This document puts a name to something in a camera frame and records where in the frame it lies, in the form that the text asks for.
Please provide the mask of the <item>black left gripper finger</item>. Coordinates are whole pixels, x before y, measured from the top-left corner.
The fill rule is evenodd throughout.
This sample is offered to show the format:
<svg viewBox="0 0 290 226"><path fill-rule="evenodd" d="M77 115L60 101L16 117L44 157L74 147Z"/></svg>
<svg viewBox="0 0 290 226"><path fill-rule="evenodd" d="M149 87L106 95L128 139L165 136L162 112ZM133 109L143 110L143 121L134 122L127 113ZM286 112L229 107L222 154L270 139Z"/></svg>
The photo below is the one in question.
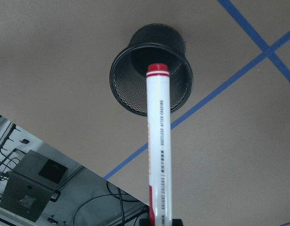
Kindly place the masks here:
<svg viewBox="0 0 290 226"><path fill-rule="evenodd" d="M150 219L140 219L139 220L139 226L157 226L157 223L154 223L150 221ZM181 219L173 219L171 226L184 226Z"/></svg>

